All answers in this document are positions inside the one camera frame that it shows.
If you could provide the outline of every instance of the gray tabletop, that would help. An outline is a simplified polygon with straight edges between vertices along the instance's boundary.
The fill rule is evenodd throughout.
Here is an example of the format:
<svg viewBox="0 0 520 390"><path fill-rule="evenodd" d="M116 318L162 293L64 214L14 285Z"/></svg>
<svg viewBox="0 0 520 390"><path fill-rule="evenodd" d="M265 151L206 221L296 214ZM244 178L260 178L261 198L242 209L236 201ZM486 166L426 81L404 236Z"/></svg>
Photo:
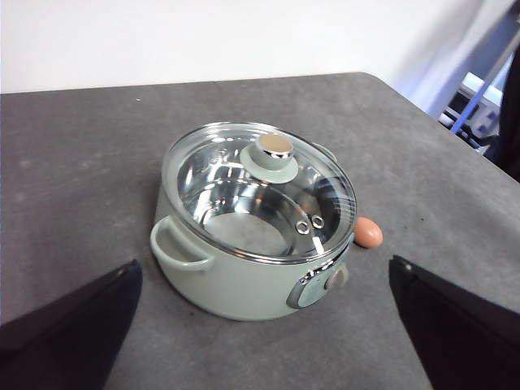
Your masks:
<svg viewBox="0 0 520 390"><path fill-rule="evenodd" d="M322 143L385 234L308 309L241 323L183 299L149 247L161 159L209 122ZM362 73L2 95L2 321L132 258L144 284L107 389L430 388L397 315L401 254L520 311L520 186Z"/></svg>

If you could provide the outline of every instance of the pot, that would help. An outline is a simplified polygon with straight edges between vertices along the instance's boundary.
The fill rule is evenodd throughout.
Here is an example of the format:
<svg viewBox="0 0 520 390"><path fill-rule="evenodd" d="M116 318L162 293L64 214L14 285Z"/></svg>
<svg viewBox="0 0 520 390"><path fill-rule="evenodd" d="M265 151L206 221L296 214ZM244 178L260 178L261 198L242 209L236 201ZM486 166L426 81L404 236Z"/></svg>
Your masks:
<svg viewBox="0 0 520 390"><path fill-rule="evenodd" d="M356 209L324 147L266 124L211 123L167 151L150 243L195 305L274 319L345 283Z"/></svg>

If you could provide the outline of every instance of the egg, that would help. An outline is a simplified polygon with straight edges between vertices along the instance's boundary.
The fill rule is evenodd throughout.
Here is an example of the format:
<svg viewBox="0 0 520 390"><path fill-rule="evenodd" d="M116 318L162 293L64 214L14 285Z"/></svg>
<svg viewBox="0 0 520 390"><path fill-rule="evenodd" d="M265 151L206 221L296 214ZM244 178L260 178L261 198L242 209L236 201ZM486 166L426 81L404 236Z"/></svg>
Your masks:
<svg viewBox="0 0 520 390"><path fill-rule="evenodd" d="M383 232L374 221L359 217L354 227L354 242L365 248L375 248L383 244Z"/></svg>

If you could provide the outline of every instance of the white wall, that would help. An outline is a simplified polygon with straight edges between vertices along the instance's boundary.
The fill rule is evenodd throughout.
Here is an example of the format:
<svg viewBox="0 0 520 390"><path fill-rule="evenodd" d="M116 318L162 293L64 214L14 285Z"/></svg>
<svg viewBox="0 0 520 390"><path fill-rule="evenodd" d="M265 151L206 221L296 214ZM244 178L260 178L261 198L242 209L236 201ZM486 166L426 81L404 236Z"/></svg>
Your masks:
<svg viewBox="0 0 520 390"><path fill-rule="evenodd" d="M364 71L427 111L512 2L3 0L2 91Z"/></svg>

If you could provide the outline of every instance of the glass lid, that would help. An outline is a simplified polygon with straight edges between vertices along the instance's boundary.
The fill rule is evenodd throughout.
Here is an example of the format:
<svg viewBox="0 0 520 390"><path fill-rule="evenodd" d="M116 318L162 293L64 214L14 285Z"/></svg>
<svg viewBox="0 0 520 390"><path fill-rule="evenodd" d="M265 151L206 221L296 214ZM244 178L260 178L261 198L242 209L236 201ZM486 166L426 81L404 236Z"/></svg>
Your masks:
<svg viewBox="0 0 520 390"><path fill-rule="evenodd" d="M260 123L211 123L180 138L162 185L190 230L249 260L298 264L343 249L356 198L326 150Z"/></svg>

